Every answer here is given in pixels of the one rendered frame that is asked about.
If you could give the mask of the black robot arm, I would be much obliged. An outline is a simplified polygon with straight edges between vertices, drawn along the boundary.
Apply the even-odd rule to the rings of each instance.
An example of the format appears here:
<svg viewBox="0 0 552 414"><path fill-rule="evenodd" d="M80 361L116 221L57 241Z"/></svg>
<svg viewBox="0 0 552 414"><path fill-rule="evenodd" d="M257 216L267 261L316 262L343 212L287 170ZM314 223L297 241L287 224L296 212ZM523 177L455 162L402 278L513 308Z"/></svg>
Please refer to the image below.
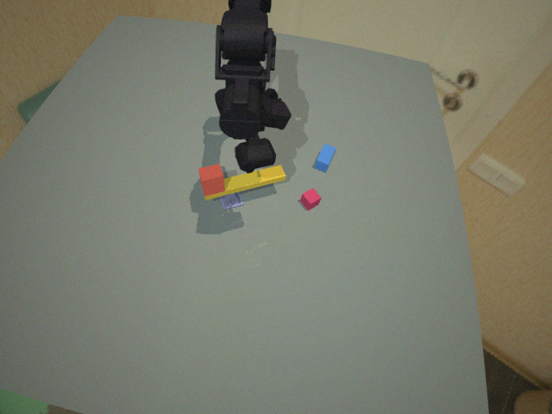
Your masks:
<svg viewBox="0 0 552 414"><path fill-rule="evenodd" d="M257 135L265 126L284 129L292 117L276 90L265 91L276 52L267 12L271 12L271 0L229 0L222 25L216 26L215 79L226 84L219 127L239 140ZM229 60L227 65L221 66L221 52L222 59ZM260 62L266 60L266 53L264 69Z"/></svg>

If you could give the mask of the red cube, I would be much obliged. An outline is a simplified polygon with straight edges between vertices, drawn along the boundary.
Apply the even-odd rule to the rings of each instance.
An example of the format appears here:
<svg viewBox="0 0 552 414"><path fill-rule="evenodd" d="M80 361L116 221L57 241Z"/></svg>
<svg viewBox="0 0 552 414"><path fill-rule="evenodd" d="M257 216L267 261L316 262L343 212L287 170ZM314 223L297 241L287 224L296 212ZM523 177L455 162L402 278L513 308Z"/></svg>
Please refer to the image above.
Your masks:
<svg viewBox="0 0 552 414"><path fill-rule="evenodd" d="M321 200L321 197L318 195L318 193L312 188L308 190L307 192L302 194L300 202L304 205L304 207L307 210L311 210L312 208L319 205Z"/></svg>

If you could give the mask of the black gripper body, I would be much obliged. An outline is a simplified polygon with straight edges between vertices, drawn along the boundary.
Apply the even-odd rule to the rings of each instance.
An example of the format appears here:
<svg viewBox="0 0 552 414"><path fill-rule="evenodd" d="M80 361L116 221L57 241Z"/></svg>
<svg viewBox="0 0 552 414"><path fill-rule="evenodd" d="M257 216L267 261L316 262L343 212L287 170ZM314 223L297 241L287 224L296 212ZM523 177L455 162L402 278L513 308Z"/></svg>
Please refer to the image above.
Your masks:
<svg viewBox="0 0 552 414"><path fill-rule="evenodd" d="M222 109L224 89L215 93L215 101L219 110ZM257 135L245 139L235 147L235 157L241 170L248 171L256 168L273 165L276 153L271 142Z"/></svg>

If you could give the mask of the yellow bar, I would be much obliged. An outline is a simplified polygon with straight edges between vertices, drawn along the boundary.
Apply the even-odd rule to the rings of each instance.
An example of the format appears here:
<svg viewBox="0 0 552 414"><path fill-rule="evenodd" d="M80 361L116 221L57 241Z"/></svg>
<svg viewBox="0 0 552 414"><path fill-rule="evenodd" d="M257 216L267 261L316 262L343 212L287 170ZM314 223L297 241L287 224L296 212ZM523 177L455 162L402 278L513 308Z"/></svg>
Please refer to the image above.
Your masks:
<svg viewBox="0 0 552 414"><path fill-rule="evenodd" d="M221 165L198 169L205 199L212 199L285 180L281 165L223 178Z"/></svg>

